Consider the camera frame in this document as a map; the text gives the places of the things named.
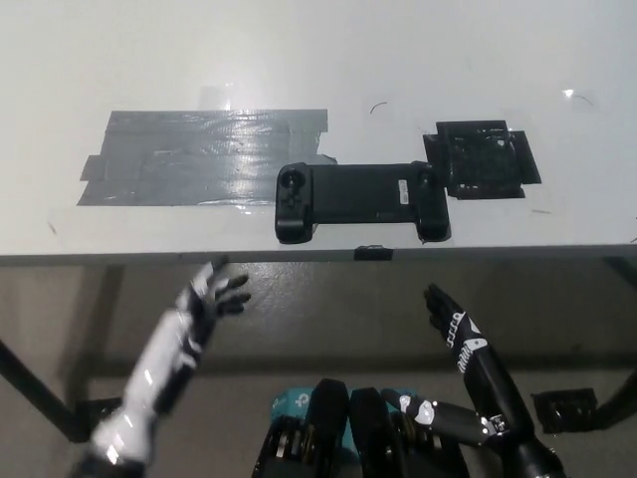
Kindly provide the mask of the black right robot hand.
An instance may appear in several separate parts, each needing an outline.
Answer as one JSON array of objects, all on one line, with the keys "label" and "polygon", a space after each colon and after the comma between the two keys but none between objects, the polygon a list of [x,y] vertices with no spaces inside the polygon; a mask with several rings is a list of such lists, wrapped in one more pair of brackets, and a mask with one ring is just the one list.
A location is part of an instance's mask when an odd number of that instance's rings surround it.
[{"label": "black right robot hand", "polygon": [[419,427],[494,450],[536,441],[529,410],[496,350],[469,313],[438,286],[424,291],[432,326],[450,349],[474,407],[384,388],[381,397]]}]

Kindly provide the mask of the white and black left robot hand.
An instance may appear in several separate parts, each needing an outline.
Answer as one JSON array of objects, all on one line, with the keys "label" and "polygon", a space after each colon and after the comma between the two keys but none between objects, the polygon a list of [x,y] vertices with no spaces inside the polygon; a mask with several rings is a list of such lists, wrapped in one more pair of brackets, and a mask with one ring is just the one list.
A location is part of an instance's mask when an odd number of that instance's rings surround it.
[{"label": "white and black left robot hand", "polygon": [[200,365],[217,324],[244,312],[251,295],[246,274],[226,271],[229,260],[205,263],[160,316],[124,390],[128,415],[168,414]]}]

